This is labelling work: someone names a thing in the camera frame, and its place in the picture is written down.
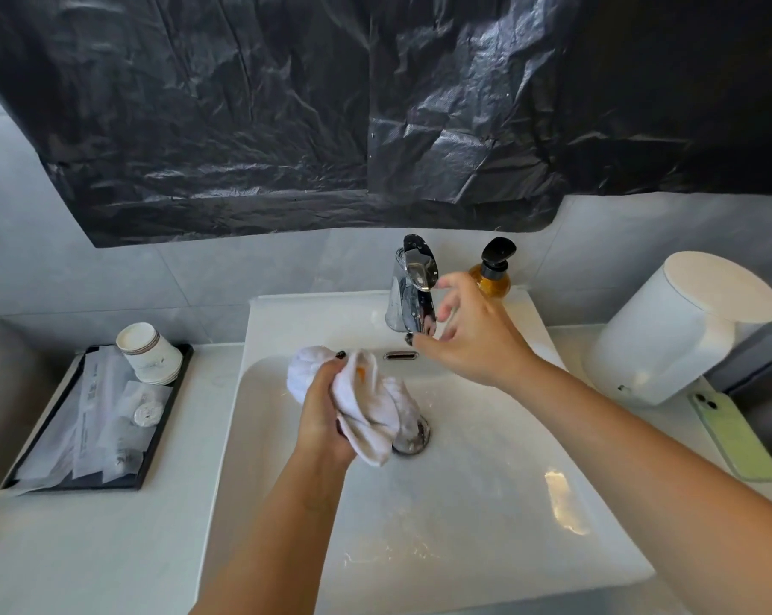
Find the chrome faucet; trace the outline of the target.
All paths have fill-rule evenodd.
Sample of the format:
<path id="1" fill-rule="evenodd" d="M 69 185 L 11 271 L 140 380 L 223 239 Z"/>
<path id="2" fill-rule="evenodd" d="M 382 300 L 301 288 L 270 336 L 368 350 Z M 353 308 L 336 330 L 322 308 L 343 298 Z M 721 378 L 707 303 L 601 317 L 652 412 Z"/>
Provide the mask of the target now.
<path id="1" fill-rule="evenodd" d="M 387 326 L 398 333 L 433 336 L 437 329 L 432 289 L 439 270 L 429 245 L 417 234 L 404 237 L 395 265 L 385 314 Z"/>

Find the amber soap pump bottle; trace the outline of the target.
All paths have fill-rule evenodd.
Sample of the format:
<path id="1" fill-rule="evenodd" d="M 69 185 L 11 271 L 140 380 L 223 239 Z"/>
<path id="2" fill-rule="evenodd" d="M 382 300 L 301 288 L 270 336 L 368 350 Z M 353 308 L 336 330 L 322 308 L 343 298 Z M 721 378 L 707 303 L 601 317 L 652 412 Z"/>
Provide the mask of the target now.
<path id="1" fill-rule="evenodd" d="M 508 260 L 515 253 L 516 246 L 509 238 L 494 237 L 483 248 L 481 262 L 470 268 L 469 275 L 487 297 L 503 299 L 509 292 Z"/>

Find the black rectangular tray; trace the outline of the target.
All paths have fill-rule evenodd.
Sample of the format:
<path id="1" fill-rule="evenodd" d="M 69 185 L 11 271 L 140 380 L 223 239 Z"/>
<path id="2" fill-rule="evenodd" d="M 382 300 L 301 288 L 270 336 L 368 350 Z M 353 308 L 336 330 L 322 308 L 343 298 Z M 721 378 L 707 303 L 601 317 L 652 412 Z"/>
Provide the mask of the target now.
<path id="1" fill-rule="evenodd" d="M 122 352 L 93 346 L 73 359 L 0 485 L 0 496 L 136 491 L 155 458 L 193 347 L 168 384 L 140 381 Z"/>

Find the packet with round white disc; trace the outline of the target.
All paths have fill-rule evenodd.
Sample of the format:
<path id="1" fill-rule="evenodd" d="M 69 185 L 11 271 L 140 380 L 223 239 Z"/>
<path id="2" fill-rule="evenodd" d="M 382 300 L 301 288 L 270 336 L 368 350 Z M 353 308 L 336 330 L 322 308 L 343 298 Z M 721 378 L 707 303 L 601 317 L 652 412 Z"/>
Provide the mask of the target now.
<path id="1" fill-rule="evenodd" d="M 166 385 L 128 381 L 114 404 L 112 416 L 100 434 L 100 444 L 112 446 L 115 439 L 141 441 L 145 452 L 164 415 L 173 389 Z"/>

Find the person's left hand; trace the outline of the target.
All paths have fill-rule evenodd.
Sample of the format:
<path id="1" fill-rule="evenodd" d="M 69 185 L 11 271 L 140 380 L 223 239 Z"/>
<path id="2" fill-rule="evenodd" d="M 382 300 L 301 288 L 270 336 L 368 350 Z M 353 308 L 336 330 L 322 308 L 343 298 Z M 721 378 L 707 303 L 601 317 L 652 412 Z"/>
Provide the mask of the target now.
<path id="1" fill-rule="evenodd" d="M 319 396 L 315 392 L 315 376 L 302 404 L 296 455 L 342 473 L 346 473 L 356 457 L 355 450 L 339 429 L 332 394 Z"/>

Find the white round lidded container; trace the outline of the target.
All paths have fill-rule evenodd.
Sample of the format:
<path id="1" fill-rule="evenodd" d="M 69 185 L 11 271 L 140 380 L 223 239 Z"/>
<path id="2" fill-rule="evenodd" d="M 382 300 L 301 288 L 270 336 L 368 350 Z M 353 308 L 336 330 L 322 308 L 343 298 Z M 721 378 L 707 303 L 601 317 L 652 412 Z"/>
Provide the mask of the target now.
<path id="1" fill-rule="evenodd" d="M 771 322 L 764 280 L 716 255 L 677 252 L 605 325 L 584 370 L 610 398 L 657 405 Z"/>

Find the small clear toiletry packet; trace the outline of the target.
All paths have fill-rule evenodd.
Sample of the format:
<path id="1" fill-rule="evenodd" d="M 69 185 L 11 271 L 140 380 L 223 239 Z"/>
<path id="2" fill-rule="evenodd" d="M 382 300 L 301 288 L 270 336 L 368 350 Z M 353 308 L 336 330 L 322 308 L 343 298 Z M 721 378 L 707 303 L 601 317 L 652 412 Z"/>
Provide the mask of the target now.
<path id="1" fill-rule="evenodd" d="M 87 440 L 73 458 L 71 476 L 73 479 L 91 477 L 101 484 L 108 484 L 135 475 L 141 468 L 144 454 L 144 444 L 134 439 L 118 438 L 112 446 Z"/>

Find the white ceramic sink basin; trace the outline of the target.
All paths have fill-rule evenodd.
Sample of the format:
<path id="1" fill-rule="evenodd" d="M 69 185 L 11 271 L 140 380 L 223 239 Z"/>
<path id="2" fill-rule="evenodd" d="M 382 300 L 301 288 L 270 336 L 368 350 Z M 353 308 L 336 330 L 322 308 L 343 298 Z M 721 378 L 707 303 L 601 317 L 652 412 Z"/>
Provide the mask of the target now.
<path id="1" fill-rule="evenodd" d="M 387 292 L 262 297 L 250 306 L 208 544 L 205 588 L 229 560 L 296 443 L 294 354 L 368 349 L 430 422 L 421 454 L 347 473 L 317 615 L 451 612 L 654 575 L 564 449 L 503 392 L 410 355 Z"/>

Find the chrome sink drain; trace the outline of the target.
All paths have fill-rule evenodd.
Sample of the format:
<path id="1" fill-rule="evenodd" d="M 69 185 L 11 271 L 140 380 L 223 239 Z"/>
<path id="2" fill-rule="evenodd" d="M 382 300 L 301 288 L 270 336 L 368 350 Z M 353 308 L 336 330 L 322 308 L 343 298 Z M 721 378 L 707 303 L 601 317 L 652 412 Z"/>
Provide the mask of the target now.
<path id="1" fill-rule="evenodd" d="M 432 436 L 428 420 L 420 414 L 416 420 L 409 421 L 409 424 L 414 425 L 414 429 L 401 427 L 391 446 L 393 454 L 413 456 L 420 454 L 428 446 Z"/>

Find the black plastic sheet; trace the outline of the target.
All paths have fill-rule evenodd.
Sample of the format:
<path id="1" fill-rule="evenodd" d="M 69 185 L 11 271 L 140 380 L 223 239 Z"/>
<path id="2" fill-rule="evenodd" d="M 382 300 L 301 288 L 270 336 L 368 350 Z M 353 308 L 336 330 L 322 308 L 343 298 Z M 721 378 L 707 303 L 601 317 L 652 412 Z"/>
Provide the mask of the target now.
<path id="1" fill-rule="evenodd" d="M 95 247 L 531 232 L 772 196 L 772 0 L 0 0 L 0 102 Z"/>

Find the long clear plastic packet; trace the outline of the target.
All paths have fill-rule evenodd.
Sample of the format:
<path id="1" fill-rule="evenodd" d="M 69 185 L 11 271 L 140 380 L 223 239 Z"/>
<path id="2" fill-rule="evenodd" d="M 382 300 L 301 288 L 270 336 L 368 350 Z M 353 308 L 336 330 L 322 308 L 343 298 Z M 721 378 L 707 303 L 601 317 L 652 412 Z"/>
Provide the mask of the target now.
<path id="1" fill-rule="evenodd" d="M 95 346 L 77 356 L 1 483 L 0 497 L 140 489 L 136 474 L 104 481 L 98 441 L 108 414 L 101 404 L 114 385 L 121 393 L 133 378 L 114 346 Z"/>

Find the light green smartphone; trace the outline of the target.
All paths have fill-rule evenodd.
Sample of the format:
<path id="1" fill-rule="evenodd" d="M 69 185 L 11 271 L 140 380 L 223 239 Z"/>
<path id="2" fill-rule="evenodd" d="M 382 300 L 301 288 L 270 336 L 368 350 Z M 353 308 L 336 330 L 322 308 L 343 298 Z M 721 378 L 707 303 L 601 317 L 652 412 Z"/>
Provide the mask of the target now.
<path id="1" fill-rule="evenodd" d="M 728 395 L 694 391 L 688 394 L 688 401 L 734 477 L 748 483 L 772 483 L 772 456 Z"/>

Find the white cloth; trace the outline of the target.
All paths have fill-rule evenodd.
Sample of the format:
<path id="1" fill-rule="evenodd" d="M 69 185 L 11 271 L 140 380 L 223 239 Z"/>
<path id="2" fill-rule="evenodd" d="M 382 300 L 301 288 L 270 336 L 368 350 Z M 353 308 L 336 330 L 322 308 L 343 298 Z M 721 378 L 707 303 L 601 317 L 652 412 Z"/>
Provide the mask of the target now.
<path id="1" fill-rule="evenodd" d="M 346 366 L 332 383 L 332 398 L 342 434 L 355 453 L 371 466 L 384 466 L 401 427 L 410 427 L 421 414 L 401 379 L 381 372 L 368 350 L 348 352 Z"/>

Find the person's right forearm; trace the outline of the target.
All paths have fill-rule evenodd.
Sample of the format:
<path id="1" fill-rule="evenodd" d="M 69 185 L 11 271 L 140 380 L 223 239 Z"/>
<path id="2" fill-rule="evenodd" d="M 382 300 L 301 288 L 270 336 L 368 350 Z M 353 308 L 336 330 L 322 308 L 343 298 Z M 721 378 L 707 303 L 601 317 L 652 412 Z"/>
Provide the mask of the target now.
<path id="1" fill-rule="evenodd" d="M 697 615 L 772 615 L 772 502 L 534 355 L 496 383 L 551 432 Z"/>

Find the person's left forearm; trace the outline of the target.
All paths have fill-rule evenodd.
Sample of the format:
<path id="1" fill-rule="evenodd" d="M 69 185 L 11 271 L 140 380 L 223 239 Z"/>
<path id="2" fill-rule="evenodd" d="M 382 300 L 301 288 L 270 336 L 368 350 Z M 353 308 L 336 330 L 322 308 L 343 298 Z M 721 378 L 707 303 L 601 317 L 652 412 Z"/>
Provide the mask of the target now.
<path id="1" fill-rule="evenodd" d="M 296 448 L 248 536 L 189 615 L 314 615 L 323 565 L 348 468 L 341 441 Z"/>

